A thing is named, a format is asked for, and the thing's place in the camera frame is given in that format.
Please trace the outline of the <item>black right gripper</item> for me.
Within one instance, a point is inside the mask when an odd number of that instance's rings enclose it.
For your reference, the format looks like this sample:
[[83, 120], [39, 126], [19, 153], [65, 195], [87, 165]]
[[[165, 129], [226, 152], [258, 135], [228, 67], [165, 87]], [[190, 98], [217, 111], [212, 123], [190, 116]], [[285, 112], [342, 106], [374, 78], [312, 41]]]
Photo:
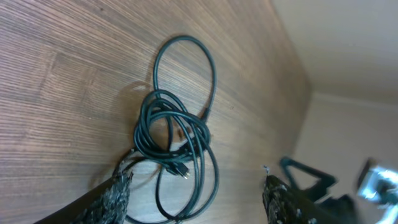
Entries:
[[[308, 213], [310, 223], [360, 223], [355, 202], [348, 194], [339, 197], [329, 194], [329, 188], [338, 182], [334, 176], [289, 157], [283, 157], [279, 165], [290, 183], [290, 188], [303, 199], [304, 210]], [[309, 187], [301, 188], [289, 171], [291, 167], [316, 178], [317, 181]]]

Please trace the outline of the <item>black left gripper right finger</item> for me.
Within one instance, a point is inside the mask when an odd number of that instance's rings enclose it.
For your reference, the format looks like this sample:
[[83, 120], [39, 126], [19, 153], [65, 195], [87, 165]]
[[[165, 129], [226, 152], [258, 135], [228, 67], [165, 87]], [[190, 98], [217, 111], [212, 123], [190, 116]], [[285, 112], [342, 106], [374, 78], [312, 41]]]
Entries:
[[262, 201], [268, 224], [338, 224], [339, 219], [290, 188], [264, 166]]

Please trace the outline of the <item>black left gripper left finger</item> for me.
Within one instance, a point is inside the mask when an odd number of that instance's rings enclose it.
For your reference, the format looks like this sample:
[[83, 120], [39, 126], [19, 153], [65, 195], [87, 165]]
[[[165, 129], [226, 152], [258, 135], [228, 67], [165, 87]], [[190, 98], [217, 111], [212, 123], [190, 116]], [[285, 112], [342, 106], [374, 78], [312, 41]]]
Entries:
[[133, 174], [120, 172], [35, 224], [120, 224], [124, 222]]

